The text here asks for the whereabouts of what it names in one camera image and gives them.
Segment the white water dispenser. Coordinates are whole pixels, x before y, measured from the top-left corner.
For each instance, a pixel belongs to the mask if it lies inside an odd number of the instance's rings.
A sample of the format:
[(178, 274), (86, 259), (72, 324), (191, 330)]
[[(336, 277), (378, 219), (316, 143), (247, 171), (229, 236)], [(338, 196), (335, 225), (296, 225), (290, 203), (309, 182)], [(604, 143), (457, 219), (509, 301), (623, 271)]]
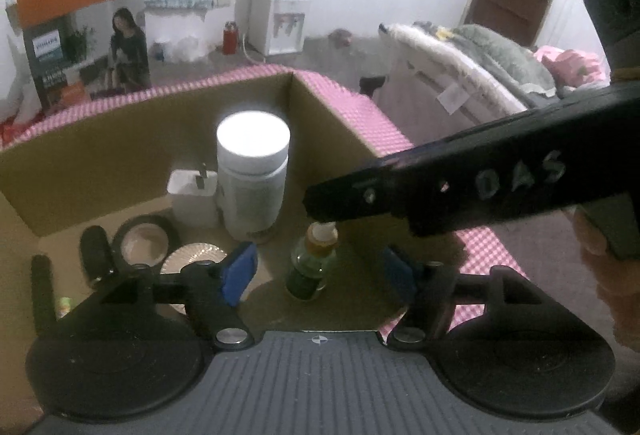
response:
[(312, 0), (251, 0), (247, 39), (264, 57), (299, 54)]

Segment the short black cylinder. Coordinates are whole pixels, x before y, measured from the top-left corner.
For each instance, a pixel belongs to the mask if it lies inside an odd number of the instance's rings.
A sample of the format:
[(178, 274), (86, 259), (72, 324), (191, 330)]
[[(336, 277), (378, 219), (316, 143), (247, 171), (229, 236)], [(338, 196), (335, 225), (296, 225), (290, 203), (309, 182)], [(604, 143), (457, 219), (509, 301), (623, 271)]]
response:
[(79, 253), (87, 283), (95, 289), (117, 273), (110, 241), (100, 226), (90, 226), (81, 233)]

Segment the black cylinder flashlight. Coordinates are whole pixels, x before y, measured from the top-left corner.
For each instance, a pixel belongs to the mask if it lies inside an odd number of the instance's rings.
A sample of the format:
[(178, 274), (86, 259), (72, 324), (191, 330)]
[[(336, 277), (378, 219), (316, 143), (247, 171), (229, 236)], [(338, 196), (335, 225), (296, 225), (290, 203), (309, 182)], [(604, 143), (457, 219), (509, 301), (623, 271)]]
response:
[(48, 256), (38, 254), (32, 258), (30, 286), (34, 327), (40, 337), (56, 322), (52, 263)]

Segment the grey white blanket pile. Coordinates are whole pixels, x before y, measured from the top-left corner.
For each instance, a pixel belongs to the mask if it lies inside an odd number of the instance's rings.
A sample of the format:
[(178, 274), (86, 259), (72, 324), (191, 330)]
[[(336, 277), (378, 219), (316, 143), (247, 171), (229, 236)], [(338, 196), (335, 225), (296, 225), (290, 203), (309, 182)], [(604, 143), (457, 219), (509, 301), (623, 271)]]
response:
[(461, 89), (499, 116), (559, 100), (550, 72), (530, 50), (480, 25), (382, 23), (378, 35), (425, 84)]

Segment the white lidded plastic bottle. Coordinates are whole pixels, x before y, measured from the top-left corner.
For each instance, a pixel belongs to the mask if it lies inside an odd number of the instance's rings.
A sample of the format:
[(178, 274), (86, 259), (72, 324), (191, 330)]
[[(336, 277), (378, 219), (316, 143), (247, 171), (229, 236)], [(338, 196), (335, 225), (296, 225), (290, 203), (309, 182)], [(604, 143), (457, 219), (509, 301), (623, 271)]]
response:
[(264, 243), (284, 200), (291, 132), (281, 117), (248, 110), (226, 116), (216, 129), (217, 199), (230, 236)]

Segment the green dropper bottle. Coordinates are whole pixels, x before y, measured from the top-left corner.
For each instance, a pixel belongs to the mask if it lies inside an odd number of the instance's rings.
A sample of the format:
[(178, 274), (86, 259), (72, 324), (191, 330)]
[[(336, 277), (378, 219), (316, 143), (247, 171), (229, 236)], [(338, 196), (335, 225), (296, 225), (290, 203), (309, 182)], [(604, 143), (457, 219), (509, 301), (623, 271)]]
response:
[(335, 223), (312, 223), (291, 253), (285, 288), (301, 301), (311, 301), (326, 286), (336, 261), (338, 231)]

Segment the green yellow tube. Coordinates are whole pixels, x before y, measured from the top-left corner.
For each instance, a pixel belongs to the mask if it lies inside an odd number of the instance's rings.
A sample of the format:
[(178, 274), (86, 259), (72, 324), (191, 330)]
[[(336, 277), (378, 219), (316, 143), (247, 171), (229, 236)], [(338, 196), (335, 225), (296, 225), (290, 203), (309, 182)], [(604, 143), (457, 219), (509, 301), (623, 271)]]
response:
[(58, 299), (58, 305), (56, 305), (56, 315), (58, 319), (64, 318), (74, 308), (73, 301), (68, 296), (62, 296)]

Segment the red thermos bottle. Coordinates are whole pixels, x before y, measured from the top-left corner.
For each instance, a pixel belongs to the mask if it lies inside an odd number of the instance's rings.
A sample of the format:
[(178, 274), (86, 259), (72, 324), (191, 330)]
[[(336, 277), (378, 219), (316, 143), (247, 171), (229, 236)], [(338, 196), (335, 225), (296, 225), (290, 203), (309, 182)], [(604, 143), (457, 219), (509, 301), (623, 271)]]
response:
[(229, 21), (224, 25), (224, 36), (222, 36), (222, 53), (225, 56), (236, 54), (239, 48), (239, 28), (234, 21)]

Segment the gold lidded dark jar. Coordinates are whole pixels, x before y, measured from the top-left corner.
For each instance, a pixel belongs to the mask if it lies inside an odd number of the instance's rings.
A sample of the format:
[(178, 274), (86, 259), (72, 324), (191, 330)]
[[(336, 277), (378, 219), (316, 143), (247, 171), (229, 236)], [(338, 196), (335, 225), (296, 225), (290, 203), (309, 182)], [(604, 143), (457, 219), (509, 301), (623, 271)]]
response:
[(180, 273), (181, 269), (195, 262), (221, 263), (227, 253), (215, 244), (196, 242), (179, 247), (160, 266), (161, 275)]

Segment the orange Philips product box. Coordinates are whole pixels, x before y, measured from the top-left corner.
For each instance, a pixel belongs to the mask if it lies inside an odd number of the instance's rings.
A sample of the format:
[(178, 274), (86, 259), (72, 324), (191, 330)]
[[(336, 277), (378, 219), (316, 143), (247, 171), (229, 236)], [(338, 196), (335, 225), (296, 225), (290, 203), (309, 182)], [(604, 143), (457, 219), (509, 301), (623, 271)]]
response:
[(111, 88), (114, 14), (136, 16), (143, 0), (15, 0), (32, 83), (41, 109), (51, 114), (88, 102)]

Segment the white plastic bag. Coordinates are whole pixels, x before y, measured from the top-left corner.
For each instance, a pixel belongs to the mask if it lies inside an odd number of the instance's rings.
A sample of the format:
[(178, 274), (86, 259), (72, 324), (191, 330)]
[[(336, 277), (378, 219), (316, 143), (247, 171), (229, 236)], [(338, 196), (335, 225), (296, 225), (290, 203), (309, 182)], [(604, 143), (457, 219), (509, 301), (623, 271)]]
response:
[(150, 46), (149, 55), (161, 62), (195, 63), (204, 61), (209, 49), (201, 39), (188, 35), (177, 40), (157, 40)]

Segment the white power adapter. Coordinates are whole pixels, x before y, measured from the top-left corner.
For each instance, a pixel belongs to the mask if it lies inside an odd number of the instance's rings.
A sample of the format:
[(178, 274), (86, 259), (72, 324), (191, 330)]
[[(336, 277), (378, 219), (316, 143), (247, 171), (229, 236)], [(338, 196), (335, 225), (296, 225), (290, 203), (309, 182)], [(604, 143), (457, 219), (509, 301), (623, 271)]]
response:
[(205, 163), (198, 169), (174, 169), (166, 191), (172, 213), (180, 224), (196, 229), (219, 225), (218, 174)]

